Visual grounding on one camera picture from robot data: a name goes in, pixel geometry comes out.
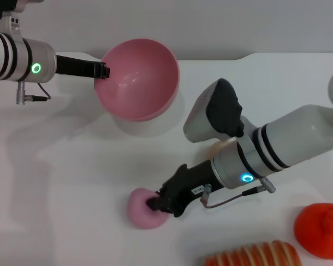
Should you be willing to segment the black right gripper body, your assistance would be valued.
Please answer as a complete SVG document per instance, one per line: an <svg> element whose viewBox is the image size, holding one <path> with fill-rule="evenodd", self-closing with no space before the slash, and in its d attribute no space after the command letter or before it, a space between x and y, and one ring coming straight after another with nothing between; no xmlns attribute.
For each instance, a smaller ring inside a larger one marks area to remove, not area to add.
<svg viewBox="0 0 333 266"><path fill-rule="evenodd" d="M180 217L192 201L201 197L202 192L194 190L207 184L212 186L212 191L224 187L217 179L210 160L192 168L186 164L181 165L157 192L157 210L170 213L175 218Z"/></svg>

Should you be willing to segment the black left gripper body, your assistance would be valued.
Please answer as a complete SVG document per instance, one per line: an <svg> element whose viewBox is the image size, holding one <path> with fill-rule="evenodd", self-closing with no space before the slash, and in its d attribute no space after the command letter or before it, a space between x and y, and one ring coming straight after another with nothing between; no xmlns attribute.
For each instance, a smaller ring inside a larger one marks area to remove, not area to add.
<svg viewBox="0 0 333 266"><path fill-rule="evenodd" d="M62 75L94 78L95 61L57 56L56 73Z"/></svg>

